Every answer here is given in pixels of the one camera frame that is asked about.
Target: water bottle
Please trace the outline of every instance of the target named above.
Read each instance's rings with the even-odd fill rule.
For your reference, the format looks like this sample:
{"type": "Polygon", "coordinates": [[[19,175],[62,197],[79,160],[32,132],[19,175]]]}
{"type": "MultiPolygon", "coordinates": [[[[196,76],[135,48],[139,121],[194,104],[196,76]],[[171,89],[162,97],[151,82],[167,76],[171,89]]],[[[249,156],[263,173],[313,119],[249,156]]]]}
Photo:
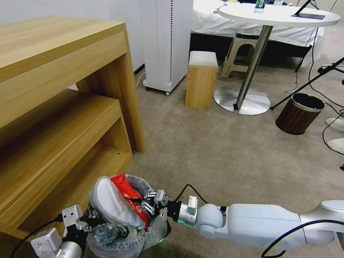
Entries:
{"type": "Polygon", "coordinates": [[[274,2],[273,2],[273,5],[275,6],[275,5],[282,5],[283,4],[283,0],[275,0],[274,2]]]}
{"type": "Polygon", "coordinates": [[[137,231],[121,225],[101,224],[93,229],[92,234],[99,243],[112,247],[118,242],[134,239],[137,231]]]}
{"type": "Polygon", "coordinates": [[[266,0],[257,0],[255,4],[254,12],[262,13],[264,11],[265,4],[266,4],[266,0]]]}

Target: wooden cabinet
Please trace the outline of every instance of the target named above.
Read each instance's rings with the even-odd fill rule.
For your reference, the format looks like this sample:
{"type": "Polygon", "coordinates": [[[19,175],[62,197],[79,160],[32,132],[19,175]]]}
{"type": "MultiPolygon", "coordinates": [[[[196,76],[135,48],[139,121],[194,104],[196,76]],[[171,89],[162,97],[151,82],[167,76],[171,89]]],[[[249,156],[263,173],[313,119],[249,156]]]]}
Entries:
{"type": "Polygon", "coordinates": [[[0,231],[23,238],[145,149],[125,24],[0,27],[0,231]],[[76,83],[79,91],[69,90],[76,83]]]}

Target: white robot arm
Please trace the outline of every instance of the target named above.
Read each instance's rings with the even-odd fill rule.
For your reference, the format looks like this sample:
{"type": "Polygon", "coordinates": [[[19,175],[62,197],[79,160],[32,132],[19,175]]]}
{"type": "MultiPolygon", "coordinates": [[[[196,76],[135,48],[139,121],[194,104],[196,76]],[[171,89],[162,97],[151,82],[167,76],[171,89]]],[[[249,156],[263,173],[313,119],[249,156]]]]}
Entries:
{"type": "Polygon", "coordinates": [[[300,227],[276,243],[274,249],[284,251],[304,244],[327,245],[335,240],[335,233],[343,246],[344,201],[323,201],[304,214],[277,205],[233,204],[226,207],[225,216],[221,207],[205,204],[197,211],[195,227],[205,238],[230,239],[262,249],[300,227]]]}
{"type": "MultiPolygon", "coordinates": [[[[285,251],[300,245],[327,245],[335,240],[335,233],[344,246],[344,200],[324,201],[304,214],[263,204],[232,204],[228,207],[205,204],[198,208],[196,197],[190,196],[188,204],[184,204],[169,200],[164,190],[148,193],[140,201],[143,208],[148,207],[147,212],[151,215],[169,216],[175,222],[197,229],[207,239],[229,239],[242,245],[266,249],[262,257],[266,257],[265,254],[272,248],[282,251],[274,256],[280,257],[285,251]]],[[[81,249],[86,244],[86,238],[81,243],[80,240],[74,240],[74,234],[81,232],[83,235],[90,226],[80,221],[82,214],[78,205],[63,212],[74,214],[64,217],[66,228],[73,230],[71,233],[68,231],[70,237],[62,241],[56,229],[39,233],[31,241],[39,258],[82,257],[81,249]],[[76,209],[77,214],[70,212],[76,209]]]]}

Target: brown trash can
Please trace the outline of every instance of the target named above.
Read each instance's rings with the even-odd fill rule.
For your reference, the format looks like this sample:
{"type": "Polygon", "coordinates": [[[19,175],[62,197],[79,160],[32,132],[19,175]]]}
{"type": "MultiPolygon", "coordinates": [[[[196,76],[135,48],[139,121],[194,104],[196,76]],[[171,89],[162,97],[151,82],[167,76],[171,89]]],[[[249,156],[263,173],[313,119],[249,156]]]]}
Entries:
{"type": "Polygon", "coordinates": [[[305,93],[296,93],[276,119],[276,125],[283,132],[300,135],[305,132],[313,120],[325,107],[317,97],[305,93]]]}

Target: round white table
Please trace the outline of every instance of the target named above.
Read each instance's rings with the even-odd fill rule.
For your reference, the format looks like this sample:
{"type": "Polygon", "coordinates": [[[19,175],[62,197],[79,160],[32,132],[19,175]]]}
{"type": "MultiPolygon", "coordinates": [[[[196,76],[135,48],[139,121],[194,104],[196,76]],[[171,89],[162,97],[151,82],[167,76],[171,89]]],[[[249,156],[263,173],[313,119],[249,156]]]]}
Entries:
{"type": "Polygon", "coordinates": [[[266,5],[263,13],[255,13],[255,4],[237,3],[219,9],[219,14],[228,19],[263,25],[241,88],[223,86],[215,90],[214,100],[221,107],[243,115],[262,114],[270,108],[267,95],[249,87],[273,26],[325,27],[336,24],[340,19],[337,14],[311,8],[305,8],[301,13],[319,14],[325,17],[322,20],[293,17],[292,15],[299,8],[299,6],[266,5]]]}

